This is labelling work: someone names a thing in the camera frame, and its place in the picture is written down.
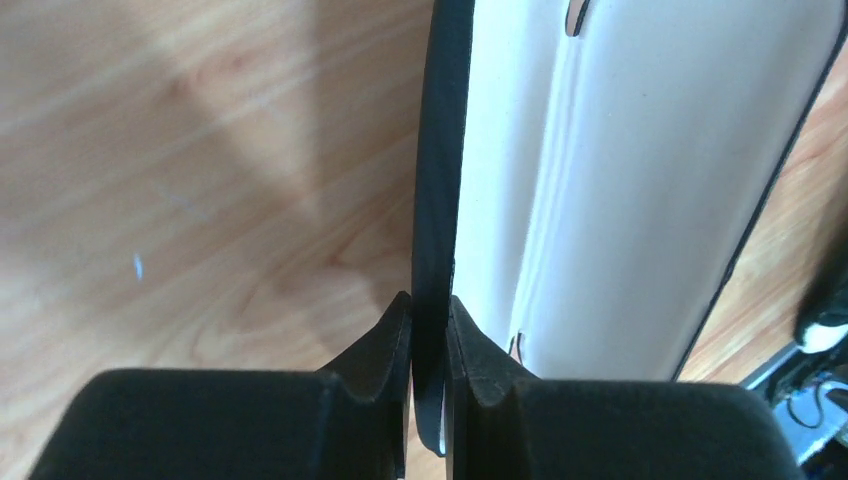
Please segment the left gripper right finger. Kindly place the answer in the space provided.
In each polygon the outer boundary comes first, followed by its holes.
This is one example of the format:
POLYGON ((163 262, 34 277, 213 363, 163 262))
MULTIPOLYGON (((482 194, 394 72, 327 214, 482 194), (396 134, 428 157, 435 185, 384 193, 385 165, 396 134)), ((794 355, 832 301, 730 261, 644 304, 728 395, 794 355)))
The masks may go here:
POLYGON ((446 333, 452 479, 799 479, 771 411, 734 385, 544 380, 458 299, 446 333))

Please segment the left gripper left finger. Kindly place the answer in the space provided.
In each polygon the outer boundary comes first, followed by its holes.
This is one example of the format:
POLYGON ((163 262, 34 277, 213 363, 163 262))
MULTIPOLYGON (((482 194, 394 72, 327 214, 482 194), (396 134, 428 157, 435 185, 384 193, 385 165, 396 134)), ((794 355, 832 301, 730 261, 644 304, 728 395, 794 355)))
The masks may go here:
POLYGON ((315 371, 116 369, 73 398, 33 479, 401 479, 410 297, 315 371))

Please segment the black glasses case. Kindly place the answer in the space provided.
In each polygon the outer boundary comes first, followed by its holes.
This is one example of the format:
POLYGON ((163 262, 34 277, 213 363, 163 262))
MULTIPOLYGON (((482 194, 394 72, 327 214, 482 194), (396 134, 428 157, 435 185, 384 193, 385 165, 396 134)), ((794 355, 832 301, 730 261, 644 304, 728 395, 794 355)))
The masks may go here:
POLYGON ((843 1, 437 1, 413 220, 418 433, 452 298, 548 379, 672 380, 847 37, 843 1))

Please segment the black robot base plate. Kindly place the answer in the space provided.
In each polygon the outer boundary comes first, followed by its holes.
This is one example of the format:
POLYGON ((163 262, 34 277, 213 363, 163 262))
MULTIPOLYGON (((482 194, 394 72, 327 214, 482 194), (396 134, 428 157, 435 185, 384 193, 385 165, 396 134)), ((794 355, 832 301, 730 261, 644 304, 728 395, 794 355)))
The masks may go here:
POLYGON ((742 385, 766 401, 808 476, 847 476, 845 253, 822 262, 800 302, 792 342, 742 385))

